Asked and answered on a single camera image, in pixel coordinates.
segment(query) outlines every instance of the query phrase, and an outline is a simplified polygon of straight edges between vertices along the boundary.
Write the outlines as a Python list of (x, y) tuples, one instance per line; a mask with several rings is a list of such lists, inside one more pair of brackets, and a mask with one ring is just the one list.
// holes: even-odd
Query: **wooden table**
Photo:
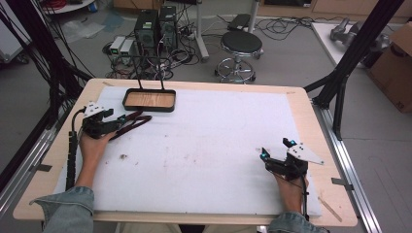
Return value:
[[(85, 106), (89, 101), (97, 101), (101, 90), (105, 86), (137, 87), (136, 81), (94, 79), (87, 83), (85, 90), (77, 101), (74, 110)], [(143, 82), (145, 88), (160, 88), (159, 82)], [(319, 200), (322, 206), (321, 217), (311, 221), (321, 226), (354, 226), (358, 220), (345, 187), (331, 182), (331, 178), (340, 178), (330, 150), (326, 144), (321, 126), (312, 109), (309, 98), (303, 88), (286, 86), (241, 85), (222, 83), (183, 83), (167, 82), (168, 89), (192, 90), (227, 90), (242, 92), (269, 92), (284, 93), (290, 102), (292, 114), (300, 140), (313, 152), (321, 157), (325, 166), (309, 164), (314, 183), (316, 184)], [(41, 220), (44, 218), (42, 209), (38, 205), (28, 203), (40, 196), (53, 192), (61, 168), (66, 161), (68, 151), (67, 135), (70, 130), (70, 121), (66, 120), (56, 136), (43, 164), (51, 165), (49, 172), (38, 171), (23, 196), (19, 200), (14, 217), (17, 219)], [(77, 117), (76, 125), (81, 125), (81, 118)], [(126, 213), (126, 212), (96, 212), (95, 220), (101, 221), (130, 221), (130, 222), (162, 222), (184, 224), (249, 224), (267, 225), (274, 216), (231, 216), (231, 215), (181, 215), (156, 213)]]

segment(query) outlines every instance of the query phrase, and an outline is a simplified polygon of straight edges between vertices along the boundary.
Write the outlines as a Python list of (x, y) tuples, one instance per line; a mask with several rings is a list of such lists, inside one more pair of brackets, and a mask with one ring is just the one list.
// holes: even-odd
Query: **denim sleeve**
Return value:
[(297, 212), (284, 212), (272, 220), (269, 225), (270, 233), (327, 233), (322, 227), (315, 226)]
[(85, 186), (37, 198), (45, 214), (44, 232), (93, 232), (93, 191)]

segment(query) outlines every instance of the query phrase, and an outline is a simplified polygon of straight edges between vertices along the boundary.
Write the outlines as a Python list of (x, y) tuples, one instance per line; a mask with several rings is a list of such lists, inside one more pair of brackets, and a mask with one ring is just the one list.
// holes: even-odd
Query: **hand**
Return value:
[(279, 186), (282, 200), (285, 204), (287, 212), (298, 212), (302, 214), (302, 182), (301, 179), (286, 181), (284, 177), (279, 174), (274, 174)]
[(104, 150), (109, 140), (116, 135), (116, 132), (106, 134), (100, 139), (93, 139), (86, 133), (80, 139), (80, 150), (82, 151), (83, 165), (75, 186), (87, 186), (92, 188), (94, 174), (103, 156)]

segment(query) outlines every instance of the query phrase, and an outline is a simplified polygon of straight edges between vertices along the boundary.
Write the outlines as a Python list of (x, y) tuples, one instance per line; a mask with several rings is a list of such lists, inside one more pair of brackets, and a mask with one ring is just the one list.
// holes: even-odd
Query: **stool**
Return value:
[(221, 82), (224, 80), (236, 83), (253, 82), (256, 79), (254, 68), (241, 57), (256, 56), (259, 58), (261, 40), (249, 32), (231, 31), (222, 36), (221, 46), (223, 50), (234, 55), (234, 58), (221, 61), (216, 67), (215, 76), (221, 77)]

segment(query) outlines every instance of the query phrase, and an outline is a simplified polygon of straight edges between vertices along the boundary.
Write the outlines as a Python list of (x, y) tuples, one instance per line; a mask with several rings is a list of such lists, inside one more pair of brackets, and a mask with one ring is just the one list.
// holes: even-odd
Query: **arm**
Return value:
[(270, 223), (269, 232), (327, 233), (327, 230), (313, 225), (302, 215), (302, 183), (300, 179), (288, 182), (278, 174), (275, 174), (275, 179), (279, 186), (285, 211)]
[(115, 135), (110, 133), (95, 140), (83, 134), (80, 141), (83, 165), (74, 187), (69, 190), (37, 198), (35, 202), (45, 213), (44, 232), (92, 232), (93, 231), (93, 201), (92, 186), (106, 145)]

